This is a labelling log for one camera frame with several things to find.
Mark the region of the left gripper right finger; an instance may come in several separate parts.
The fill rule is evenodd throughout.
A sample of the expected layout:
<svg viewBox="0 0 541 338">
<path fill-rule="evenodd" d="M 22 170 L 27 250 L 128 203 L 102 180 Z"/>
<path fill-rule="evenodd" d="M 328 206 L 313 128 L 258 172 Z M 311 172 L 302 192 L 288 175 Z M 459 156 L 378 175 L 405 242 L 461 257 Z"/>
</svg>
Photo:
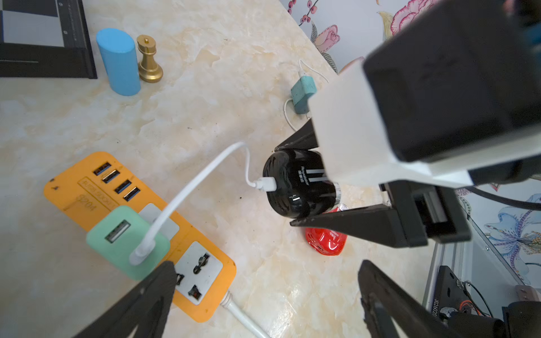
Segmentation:
<svg viewBox="0 0 541 338">
<path fill-rule="evenodd" d="M 364 322 L 372 337 L 458 337 L 370 260 L 358 272 Z"/>
</svg>

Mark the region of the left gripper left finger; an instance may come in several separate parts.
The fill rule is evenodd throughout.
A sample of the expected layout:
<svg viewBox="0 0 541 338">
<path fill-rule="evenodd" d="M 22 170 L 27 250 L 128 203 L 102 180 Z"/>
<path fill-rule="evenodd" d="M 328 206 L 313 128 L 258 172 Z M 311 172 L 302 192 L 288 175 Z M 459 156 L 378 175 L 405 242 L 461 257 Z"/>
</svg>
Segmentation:
<svg viewBox="0 0 541 338">
<path fill-rule="evenodd" d="M 174 264 L 165 261 L 77 337 L 162 337 L 176 291 Z"/>
</svg>

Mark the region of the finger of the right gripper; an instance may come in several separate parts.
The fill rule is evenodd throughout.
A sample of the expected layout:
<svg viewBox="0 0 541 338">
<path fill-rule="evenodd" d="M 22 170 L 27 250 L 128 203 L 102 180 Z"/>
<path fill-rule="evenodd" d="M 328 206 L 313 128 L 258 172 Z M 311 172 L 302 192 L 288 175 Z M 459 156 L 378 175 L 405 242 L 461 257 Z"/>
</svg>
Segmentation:
<svg viewBox="0 0 541 338">
<path fill-rule="evenodd" d="M 318 142 L 312 120 L 308 120 L 292 136 L 280 143 L 275 149 L 279 152 L 286 149 L 311 150 L 318 147 Z"/>
</svg>

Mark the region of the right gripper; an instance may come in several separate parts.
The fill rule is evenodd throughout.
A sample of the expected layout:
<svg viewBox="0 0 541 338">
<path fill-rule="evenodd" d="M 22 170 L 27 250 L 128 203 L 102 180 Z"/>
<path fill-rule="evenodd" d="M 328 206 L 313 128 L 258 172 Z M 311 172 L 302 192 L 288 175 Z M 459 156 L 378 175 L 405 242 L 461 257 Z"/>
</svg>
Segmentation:
<svg viewBox="0 0 541 338">
<path fill-rule="evenodd" d="M 425 246 L 429 239 L 440 244 L 471 240 L 453 189 L 400 180 L 381 184 L 380 190 L 389 197 L 390 207 L 380 204 L 307 216 L 290 225 L 332 230 L 392 248 Z"/>
</svg>

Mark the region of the teal USB charger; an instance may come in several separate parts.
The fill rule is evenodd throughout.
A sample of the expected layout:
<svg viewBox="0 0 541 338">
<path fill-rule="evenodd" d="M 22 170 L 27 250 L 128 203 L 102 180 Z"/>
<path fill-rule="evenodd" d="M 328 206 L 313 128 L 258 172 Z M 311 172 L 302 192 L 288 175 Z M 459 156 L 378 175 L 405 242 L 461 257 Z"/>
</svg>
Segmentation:
<svg viewBox="0 0 541 338">
<path fill-rule="evenodd" d="M 313 77 L 303 75 L 291 88 L 291 98 L 294 111 L 297 115 L 304 115 L 309 112 L 308 100 L 317 93 L 316 83 Z"/>
</svg>

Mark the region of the black electric shaver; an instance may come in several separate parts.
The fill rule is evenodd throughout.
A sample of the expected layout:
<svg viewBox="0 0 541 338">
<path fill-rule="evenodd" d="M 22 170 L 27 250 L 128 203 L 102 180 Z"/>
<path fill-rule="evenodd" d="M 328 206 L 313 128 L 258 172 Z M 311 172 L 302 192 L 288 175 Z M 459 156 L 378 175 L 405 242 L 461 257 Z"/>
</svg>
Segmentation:
<svg viewBox="0 0 541 338">
<path fill-rule="evenodd" d="M 267 197 L 273 210 L 297 219 L 324 214 L 340 204 L 341 189 L 332 182 L 321 155 L 301 149 L 273 153 L 263 167 L 263 176 L 276 180 L 277 189 Z"/>
</svg>

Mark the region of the red electric shaver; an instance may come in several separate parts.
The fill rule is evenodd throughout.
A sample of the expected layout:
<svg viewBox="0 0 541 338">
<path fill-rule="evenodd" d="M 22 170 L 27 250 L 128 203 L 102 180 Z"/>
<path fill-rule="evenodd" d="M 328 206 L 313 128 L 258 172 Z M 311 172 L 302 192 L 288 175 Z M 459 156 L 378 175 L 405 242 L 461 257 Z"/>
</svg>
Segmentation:
<svg viewBox="0 0 541 338">
<path fill-rule="evenodd" d="M 334 230 L 305 228 L 309 246 L 324 256 L 339 256 L 345 248 L 348 236 Z"/>
</svg>

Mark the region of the orange power strip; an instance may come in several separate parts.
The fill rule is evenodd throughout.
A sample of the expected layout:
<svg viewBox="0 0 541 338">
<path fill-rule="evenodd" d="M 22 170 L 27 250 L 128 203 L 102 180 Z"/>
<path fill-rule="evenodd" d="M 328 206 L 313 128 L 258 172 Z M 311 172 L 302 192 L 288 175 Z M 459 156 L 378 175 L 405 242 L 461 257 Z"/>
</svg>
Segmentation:
<svg viewBox="0 0 541 338">
<path fill-rule="evenodd" d="M 87 232 L 87 244 L 129 278 L 143 280 L 164 261 L 176 272 L 173 303 L 198 323 L 208 321 L 231 286 L 235 262 L 178 212 L 138 265 L 130 255 L 166 202 L 121 162 L 96 152 L 49 180 L 45 197 Z"/>
</svg>

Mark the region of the light green USB charger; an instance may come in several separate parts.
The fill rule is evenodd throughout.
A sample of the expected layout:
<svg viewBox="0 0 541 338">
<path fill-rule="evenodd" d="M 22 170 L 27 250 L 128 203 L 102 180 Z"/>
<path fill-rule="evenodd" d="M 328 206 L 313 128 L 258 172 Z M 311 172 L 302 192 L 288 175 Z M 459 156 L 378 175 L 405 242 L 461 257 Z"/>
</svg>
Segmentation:
<svg viewBox="0 0 541 338">
<path fill-rule="evenodd" d="M 140 281 L 158 266 L 170 250 L 169 239 L 159 233 L 150 253 L 140 263 L 131 263 L 130 256 L 150 228 L 151 225 L 132 208 L 120 206 L 87 233 L 86 242 L 129 278 Z"/>
</svg>

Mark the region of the gold chess pawn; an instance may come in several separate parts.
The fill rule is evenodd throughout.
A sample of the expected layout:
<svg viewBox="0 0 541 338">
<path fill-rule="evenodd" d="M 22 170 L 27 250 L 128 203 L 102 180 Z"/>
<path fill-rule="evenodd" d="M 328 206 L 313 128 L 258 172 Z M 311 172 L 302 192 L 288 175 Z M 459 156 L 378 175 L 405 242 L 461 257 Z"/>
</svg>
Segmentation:
<svg viewBox="0 0 541 338">
<path fill-rule="evenodd" d="M 157 83 L 163 77 L 163 69 L 154 60 L 156 54 L 156 41 L 149 35 L 140 35 L 137 38 L 138 50 L 142 53 L 142 60 L 138 63 L 139 77 L 147 83 Z"/>
</svg>

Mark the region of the blue cylinder block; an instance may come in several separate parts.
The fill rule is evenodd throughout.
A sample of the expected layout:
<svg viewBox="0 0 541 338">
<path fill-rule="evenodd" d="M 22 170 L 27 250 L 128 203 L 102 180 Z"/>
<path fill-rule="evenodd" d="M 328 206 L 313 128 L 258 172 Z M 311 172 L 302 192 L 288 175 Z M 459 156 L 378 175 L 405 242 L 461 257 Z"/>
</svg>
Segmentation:
<svg viewBox="0 0 541 338">
<path fill-rule="evenodd" d="M 111 89 L 127 97 L 138 94 L 141 85 L 134 40 L 115 28 L 100 30 L 96 38 Z"/>
</svg>

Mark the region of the black white chessboard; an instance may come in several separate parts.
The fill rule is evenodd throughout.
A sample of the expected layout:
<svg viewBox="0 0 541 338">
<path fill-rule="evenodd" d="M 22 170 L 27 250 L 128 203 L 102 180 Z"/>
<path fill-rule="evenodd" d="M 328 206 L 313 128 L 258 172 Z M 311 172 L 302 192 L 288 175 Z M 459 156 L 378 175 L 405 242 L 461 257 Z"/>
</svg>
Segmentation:
<svg viewBox="0 0 541 338">
<path fill-rule="evenodd" d="M 2 1 L 1 77 L 96 79 L 83 2 Z"/>
</svg>

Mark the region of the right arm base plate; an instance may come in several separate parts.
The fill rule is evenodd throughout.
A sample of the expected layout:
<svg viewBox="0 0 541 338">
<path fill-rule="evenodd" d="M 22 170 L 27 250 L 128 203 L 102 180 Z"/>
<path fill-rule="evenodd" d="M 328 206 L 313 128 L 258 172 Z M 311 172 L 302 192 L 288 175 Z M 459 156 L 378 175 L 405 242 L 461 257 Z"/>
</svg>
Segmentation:
<svg viewBox="0 0 541 338">
<path fill-rule="evenodd" d="M 440 266 L 428 296 L 428 310 L 443 319 L 446 308 L 460 313 L 503 319 L 502 312 L 490 306 L 480 290 L 469 281 L 460 280 L 449 266 Z"/>
</svg>

